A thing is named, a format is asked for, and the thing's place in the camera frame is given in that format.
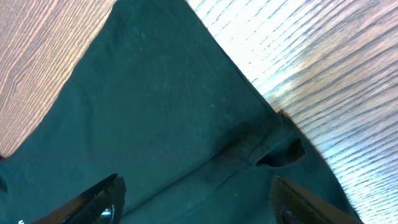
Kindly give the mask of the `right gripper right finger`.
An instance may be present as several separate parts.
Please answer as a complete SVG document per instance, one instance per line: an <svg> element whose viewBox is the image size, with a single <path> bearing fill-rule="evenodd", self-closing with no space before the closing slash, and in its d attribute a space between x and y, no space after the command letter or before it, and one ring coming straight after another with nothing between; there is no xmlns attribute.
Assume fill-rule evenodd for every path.
<svg viewBox="0 0 398 224"><path fill-rule="evenodd" d="M269 203L277 224L361 224L362 221L289 179L275 176Z"/></svg>

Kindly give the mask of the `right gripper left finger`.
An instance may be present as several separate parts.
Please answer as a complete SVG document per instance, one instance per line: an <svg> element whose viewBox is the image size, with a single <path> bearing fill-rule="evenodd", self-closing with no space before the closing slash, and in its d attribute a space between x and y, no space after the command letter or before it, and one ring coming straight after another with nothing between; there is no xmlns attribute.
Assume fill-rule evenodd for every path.
<svg viewBox="0 0 398 224"><path fill-rule="evenodd" d="M112 174L34 224L119 224L125 193L124 178Z"/></svg>

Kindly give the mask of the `black polo shirt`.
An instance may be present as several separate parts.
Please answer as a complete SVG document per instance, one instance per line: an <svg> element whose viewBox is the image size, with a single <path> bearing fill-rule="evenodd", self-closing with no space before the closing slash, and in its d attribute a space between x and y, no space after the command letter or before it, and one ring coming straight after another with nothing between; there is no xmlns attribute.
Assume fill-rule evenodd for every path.
<svg viewBox="0 0 398 224"><path fill-rule="evenodd" d="M123 223L274 223L276 176L357 217L319 152L185 1L116 2L42 122L1 163L1 222L34 222L115 173Z"/></svg>

